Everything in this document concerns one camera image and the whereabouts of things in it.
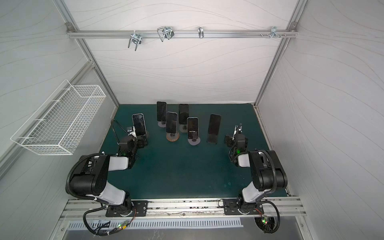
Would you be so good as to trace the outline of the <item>silver-edged phone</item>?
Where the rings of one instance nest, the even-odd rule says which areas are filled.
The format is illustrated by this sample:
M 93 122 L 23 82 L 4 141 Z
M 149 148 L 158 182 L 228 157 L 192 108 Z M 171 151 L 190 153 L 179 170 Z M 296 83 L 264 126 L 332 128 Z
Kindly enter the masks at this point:
M 197 117 L 187 118 L 188 139 L 199 138 L 199 119 Z

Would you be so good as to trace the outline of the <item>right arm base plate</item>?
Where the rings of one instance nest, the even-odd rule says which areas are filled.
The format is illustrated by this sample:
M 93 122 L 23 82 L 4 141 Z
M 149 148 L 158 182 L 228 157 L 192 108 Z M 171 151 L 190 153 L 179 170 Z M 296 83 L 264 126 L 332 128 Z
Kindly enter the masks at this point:
M 224 214 L 226 216 L 262 216 L 264 209 L 256 203 L 239 202 L 237 199 L 223 200 Z

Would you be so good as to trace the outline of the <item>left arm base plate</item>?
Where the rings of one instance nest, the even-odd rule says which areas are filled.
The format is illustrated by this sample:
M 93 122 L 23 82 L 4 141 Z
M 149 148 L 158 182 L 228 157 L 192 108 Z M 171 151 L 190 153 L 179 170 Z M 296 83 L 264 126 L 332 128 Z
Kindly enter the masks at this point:
M 148 201 L 131 201 L 123 203 L 119 206 L 109 206 L 107 208 L 106 217 L 145 217 L 148 209 Z

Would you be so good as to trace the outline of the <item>white-edged phone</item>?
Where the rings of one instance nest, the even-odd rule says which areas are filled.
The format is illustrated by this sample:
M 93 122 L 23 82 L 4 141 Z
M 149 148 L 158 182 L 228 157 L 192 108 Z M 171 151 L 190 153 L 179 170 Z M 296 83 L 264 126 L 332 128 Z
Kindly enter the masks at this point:
M 135 128 L 136 136 L 145 136 L 147 134 L 147 129 L 145 125 L 144 114 L 133 114 L 132 120 Z

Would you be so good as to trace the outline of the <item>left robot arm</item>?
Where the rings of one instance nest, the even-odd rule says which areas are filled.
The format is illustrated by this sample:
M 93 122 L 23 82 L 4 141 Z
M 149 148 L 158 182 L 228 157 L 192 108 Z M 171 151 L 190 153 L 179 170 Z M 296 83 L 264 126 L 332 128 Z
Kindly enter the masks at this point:
M 132 169 L 138 150 L 148 145 L 144 115 L 134 114 L 132 120 L 133 127 L 124 130 L 126 136 L 122 139 L 119 139 L 114 128 L 114 124 L 120 127 L 120 123 L 115 119 L 111 120 L 111 127 L 119 147 L 118 153 L 81 156 L 67 176 L 65 185 L 67 194 L 77 199 L 93 200 L 127 211 L 133 208 L 130 194 L 108 182 L 110 172 Z

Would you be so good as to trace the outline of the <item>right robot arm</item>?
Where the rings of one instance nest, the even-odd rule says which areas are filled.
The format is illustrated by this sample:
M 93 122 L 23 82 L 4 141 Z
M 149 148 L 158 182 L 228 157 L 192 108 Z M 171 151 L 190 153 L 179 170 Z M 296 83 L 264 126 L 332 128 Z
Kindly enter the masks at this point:
M 287 187 L 288 178 L 275 151 L 247 150 L 248 139 L 243 134 L 227 135 L 224 143 L 230 148 L 230 162 L 251 171 L 252 180 L 236 201 L 241 214 L 248 214 L 262 205 L 263 198 Z

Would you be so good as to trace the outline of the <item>black phone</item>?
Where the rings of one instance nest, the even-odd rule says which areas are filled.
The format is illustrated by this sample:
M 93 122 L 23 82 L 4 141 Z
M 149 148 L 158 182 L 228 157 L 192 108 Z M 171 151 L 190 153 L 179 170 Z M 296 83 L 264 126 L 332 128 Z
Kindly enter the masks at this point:
M 217 115 L 217 114 L 210 115 L 209 128 L 208 128 L 209 135 L 217 136 L 219 134 L 221 119 L 222 119 L 221 115 Z

